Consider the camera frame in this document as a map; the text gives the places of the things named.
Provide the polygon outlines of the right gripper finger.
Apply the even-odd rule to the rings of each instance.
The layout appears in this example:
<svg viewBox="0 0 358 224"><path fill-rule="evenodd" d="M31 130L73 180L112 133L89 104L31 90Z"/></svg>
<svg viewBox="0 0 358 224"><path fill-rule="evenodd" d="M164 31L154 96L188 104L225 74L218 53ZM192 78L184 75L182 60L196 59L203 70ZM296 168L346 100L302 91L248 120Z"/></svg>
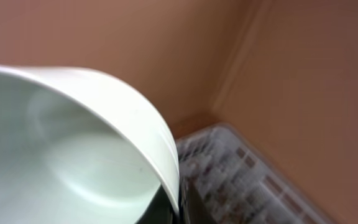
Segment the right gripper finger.
<svg viewBox="0 0 358 224"><path fill-rule="evenodd" d="M190 179L180 179L179 214L176 215L161 187L137 224L202 224L204 205Z"/></svg>

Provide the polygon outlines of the green bowl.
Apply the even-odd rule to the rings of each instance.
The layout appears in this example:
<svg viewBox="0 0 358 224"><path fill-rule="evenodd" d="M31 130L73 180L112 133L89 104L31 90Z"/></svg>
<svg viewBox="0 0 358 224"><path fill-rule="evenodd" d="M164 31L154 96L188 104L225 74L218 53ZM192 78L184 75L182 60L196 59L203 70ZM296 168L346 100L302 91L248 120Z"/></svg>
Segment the green bowl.
<svg viewBox="0 0 358 224"><path fill-rule="evenodd" d="M157 195L179 216L179 180L166 121L126 82L0 65L0 223L137 223Z"/></svg>

